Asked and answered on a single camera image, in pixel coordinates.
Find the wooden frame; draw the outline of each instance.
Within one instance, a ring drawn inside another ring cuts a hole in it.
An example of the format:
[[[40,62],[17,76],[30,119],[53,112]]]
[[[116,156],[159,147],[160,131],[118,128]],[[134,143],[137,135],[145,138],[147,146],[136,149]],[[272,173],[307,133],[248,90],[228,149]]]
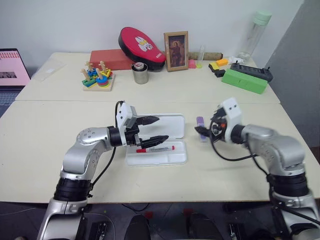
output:
[[[188,69],[188,31],[165,32],[163,35],[168,72]]]

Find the red box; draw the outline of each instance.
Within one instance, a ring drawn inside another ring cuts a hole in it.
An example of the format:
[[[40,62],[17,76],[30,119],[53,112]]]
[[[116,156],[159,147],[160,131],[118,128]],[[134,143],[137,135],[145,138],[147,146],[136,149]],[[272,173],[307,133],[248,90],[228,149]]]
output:
[[[92,66],[101,69],[100,61],[104,61],[105,67],[112,71],[131,69],[131,64],[135,63],[121,49],[92,51],[90,56]]]

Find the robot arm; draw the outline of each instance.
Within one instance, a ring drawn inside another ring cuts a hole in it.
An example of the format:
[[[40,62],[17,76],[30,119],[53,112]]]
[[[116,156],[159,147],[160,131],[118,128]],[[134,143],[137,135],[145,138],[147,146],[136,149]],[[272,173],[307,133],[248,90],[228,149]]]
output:
[[[100,156],[118,146],[149,148],[163,143],[169,136],[139,138],[138,125],[149,125],[159,120],[155,116],[139,117],[133,106],[123,102],[116,119],[118,127],[90,127],[81,131],[75,144],[63,159],[60,179],[50,200],[37,240],[82,239],[86,219],[84,207],[93,188]]]
[[[267,181],[270,184],[270,201],[274,206],[274,221],[280,228],[281,235],[286,238],[291,236],[294,240],[320,239],[320,225],[311,221],[319,220],[319,214],[312,191],[307,186],[305,153],[296,139],[279,135],[270,128],[242,125],[242,112],[234,98],[227,99],[218,106],[209,129],[195,129],[210,137],[215,151],[214,142],[218,140],[243,144],[250,150],[250,156],[229,159],[231,161],[255,156],[263,158],[268,169]]]

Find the metal cup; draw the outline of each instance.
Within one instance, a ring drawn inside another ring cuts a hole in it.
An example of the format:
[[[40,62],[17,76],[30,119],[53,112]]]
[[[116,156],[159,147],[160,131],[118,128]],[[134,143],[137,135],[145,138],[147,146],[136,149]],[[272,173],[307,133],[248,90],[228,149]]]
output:
[[[131,65],[134,81],[137,84],[146,84],[148,82],[148,66],[143,62],[136,62]]]

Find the table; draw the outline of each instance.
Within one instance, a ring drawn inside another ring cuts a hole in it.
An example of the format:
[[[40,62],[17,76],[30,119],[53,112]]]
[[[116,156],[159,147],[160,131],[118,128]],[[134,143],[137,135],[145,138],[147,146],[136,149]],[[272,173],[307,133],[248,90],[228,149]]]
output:
[[[154,103],[221,103],[233,96],[239,103],[279,104],[280,101],[268,85],[263,94],[250,92],[221,82],[209,69],[206,61],[203,68],[168,73],[150,72],[149,82],[139,85],[134,82],[131,70],[115,72],[111,92],[83,91],[83,74],[80,72],[89,53],[52,54],[66,64],[56,73],[40,82],[34,77],[22,90],[17,101],[96,101],[114,102],[119,100]]]
[[[261,201],[268,200],[268,184],[251,159],[228,162],[210,143],[200,142],[196,117],[208,126],[217,103],[131,101],[138,114],[182,113],[188,162],[183,165],[128,167],[125,148],[118,147],[110,168],[95,185],[90,203]],[[0,201],[47,203],[59,180],[64,154],[77,134],[88,127],[114,124],[115,101],[15,101],[0,118]],[[305,149],[308,185],[320,197],[320,166],[280,104],[241,103],[243,124],[270,127],[290,135]],[[239,157],[239,145],[216,144],[221,154]],[[99,161],[96,176],[111,152]]]

